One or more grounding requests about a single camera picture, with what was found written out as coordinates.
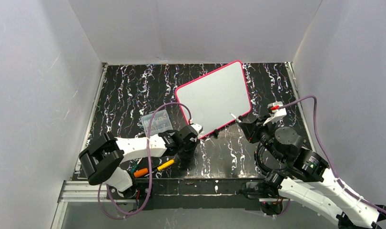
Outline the white marker pen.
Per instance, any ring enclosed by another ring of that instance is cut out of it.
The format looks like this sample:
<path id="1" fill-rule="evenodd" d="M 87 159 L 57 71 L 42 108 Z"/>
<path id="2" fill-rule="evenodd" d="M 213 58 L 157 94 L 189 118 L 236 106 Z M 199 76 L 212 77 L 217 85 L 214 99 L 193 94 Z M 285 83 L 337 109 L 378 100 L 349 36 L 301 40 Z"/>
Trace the white marker pen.
<path id="1" fill-rule="evenodd" d="M 241 123 L 242 122 L 242 120 L 239 117 L 235 116 L 234 114 L 230 113 L 230 115 L 237 123 Z"/>

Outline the pink framed whiteboard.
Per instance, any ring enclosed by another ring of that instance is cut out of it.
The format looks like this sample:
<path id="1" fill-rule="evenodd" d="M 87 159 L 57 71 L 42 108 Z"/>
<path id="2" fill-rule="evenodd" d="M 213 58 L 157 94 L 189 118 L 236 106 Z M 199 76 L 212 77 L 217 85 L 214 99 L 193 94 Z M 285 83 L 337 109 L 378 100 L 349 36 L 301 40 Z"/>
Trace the pink framed whiteboard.
<path id="1" fill-rule="evenodd" d="M 252 111 L 252 103 L 241 61 L 224 65 L 189 81 L 175 90 L 186 122 L 203 127 L 203 139 Z"/>

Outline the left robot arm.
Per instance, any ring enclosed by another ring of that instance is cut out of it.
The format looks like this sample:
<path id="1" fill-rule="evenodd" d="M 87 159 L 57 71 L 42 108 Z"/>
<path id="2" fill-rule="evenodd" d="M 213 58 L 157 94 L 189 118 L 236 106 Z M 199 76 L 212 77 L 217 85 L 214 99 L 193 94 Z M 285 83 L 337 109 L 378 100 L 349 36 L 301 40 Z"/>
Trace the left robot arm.
<path id="1" fill-rule="evenodd" d="M 168 156 L 176 162 L 188 161 L 199 143 L 203 127 L 190 124 L 182 129 L 168 130 L 149 138 L 120 138 L 105 133 L 79 154 L 81 167 L 91 186 L 105 183 L 123 198 L 138 191 L 137 175 L 121 169 L 123 162 L 150 157 Z"/>

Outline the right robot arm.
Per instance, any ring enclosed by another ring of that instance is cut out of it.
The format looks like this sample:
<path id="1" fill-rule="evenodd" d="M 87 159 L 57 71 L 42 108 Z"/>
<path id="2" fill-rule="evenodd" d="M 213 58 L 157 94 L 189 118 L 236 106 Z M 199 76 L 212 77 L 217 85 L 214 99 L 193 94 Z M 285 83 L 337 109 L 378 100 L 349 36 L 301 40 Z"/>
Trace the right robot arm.
<path id="1" fill-rule="evenodd" d="M 250 143 L 263 146 L 286 168 L 271 170 L 264 183 L 280 196 L 294 200 L 330 220 L 340 229 L 378 229 L 386 206 L 367 203 L 333 174 L 329 163 L 303 146 L 304 138 L 291 127 L 236 119 Z"/>

